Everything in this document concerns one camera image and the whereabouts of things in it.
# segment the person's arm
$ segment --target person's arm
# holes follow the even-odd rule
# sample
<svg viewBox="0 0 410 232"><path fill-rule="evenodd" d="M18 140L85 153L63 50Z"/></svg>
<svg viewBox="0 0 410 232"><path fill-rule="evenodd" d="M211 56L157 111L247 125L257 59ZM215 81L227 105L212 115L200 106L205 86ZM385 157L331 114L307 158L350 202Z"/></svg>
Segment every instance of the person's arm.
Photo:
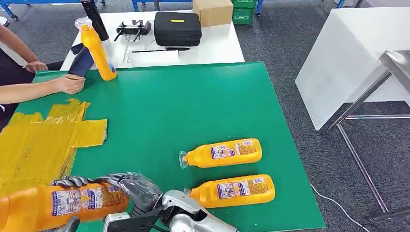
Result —
<svg viewBox="0 0 410 232"><path fill-rule="evenodd" d="M83 89L84 80L83 77L66 74L47 82L0 86L0 104L26 102L57 92L75 94Z"/></svg>
<svg viewBox="0 0 410 232"><path fill-rule="evenodd" d="M19 54L27 63L39 61L26 44L3 25L0 25L0 41Z"/></svg>

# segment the black cylindrical bottle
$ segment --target black cylindrical bottle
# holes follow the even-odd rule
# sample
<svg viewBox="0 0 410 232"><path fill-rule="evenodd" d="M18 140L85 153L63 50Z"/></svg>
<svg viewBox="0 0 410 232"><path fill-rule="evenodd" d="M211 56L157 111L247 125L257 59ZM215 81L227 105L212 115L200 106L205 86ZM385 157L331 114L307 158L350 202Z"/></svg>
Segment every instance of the black cylindrical bottle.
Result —
<svg viewBox="0 0 410 232"><path fill-rule="evenodd" d="M86 11L86 14L89 19L92 21L92 26L97 34L100 36L101 41L108 40L108 33L105 29L103 20L100 17L100 13L98 12L97 6L95 5L94 0L81 0L81 4Z"/></svg>

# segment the gray carpet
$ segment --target gray carpet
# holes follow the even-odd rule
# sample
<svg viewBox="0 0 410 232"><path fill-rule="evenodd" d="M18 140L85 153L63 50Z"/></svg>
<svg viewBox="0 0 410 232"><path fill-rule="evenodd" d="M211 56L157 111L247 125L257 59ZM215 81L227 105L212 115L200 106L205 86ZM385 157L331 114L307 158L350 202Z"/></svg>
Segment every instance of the gray carpet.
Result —
<svg viewBox="0 0 410 232"><path fill-rule="evenodd" d="M266 64L311 183L319 192L344 206L354 219L368 224L368 215L378 209L370 189L339 132L335 130L329 134L314 130L294 83L334 6L330 0L266 1L262 15L255 18L253 25L236 25L235 28L245 60L264 61ZM162 10L190 8L190 3L161 4ZM130 0L107 0L107 6L99 5L99 9L100 12L133 10ZM140 5L142 9L153 10L153 5L148 3L144 8ZM78 32L73 23L84 16L79 5L14 5L13 11L20 21L12 21L9 28L44 62L65 58ZM410 109L404 102L367 103L357 113L410 114ZM408 120L348 121L344 127L388 207L409 204ZM350 222L336 205L319 197L317 200L327 228L313 231L363 231ZM378 222L375 226L380 230L371 224L366 226L372 232L410 231L410 217Z"/></svg>

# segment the orange bottle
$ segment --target orange bottle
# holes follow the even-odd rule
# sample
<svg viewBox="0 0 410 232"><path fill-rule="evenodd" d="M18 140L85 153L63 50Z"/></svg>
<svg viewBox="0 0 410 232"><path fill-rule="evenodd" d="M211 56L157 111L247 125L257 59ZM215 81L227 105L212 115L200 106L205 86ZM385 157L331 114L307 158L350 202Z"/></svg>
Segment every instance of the orange bottle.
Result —
<svg viewBox="0 0 410 232"><path fill-rule="evenodd" d="M110 81L117 77L114 66L110 63L104 47L101 44L100 37L92 27L92 21L89 18L79 18L75 21L75 26L80 30L81 42L88 48L97 66L98 72L104 81Z"/></svg>
<svg viewBox="0 0 410 232"><path fill-rule="evenodd" d="M65 225L72 216L81 222L124 212L128 197L108 183L81 188L41 186L0 199L1 232L37 232Z"/></svg>
<svg viewBox="0 0 410 232"><path fill-rule="evenodd" d="M188 153L185 151L179 152L181 168L186 168L187 166L211 168L255 163L261 160L261 158L261 144L255 138L205 144Z"/></svg>
<svg viewBox="0 0 410 232"><path fill-rule="evenodd" d="M187 192L205 208L266 203L275 198L273 181L265 174L208 181Z"/></svg>

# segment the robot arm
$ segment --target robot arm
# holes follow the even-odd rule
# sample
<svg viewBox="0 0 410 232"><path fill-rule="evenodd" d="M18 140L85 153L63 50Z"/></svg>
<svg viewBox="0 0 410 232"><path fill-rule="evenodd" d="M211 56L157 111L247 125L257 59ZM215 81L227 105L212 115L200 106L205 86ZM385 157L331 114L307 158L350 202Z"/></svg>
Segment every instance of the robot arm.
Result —
<svg viewBox="0 0 410 232"><path fill-rule="evenodd" d="M149 232L152 228L153 231L167 232L168 230L154 225L158 219L170 232L239 232L235 227L209 213L187 194L178 190L170 190L163 194L157 185L138 173L110 174L95 180L71 176L54 181L53 185L80 187L89 182L108 182L116 185L134 202L130 214L108 215L105 218L103 232ZM70 226L59 229L59 232L75 231Z"/></svg>
<svg viewBox="0 0 410 232"><path fill-rule="evenodd" d="M162 208L170 219L162 222L171 232L238 232L236 228L210 214L187 194L170 190L162 196Z"/></svg>

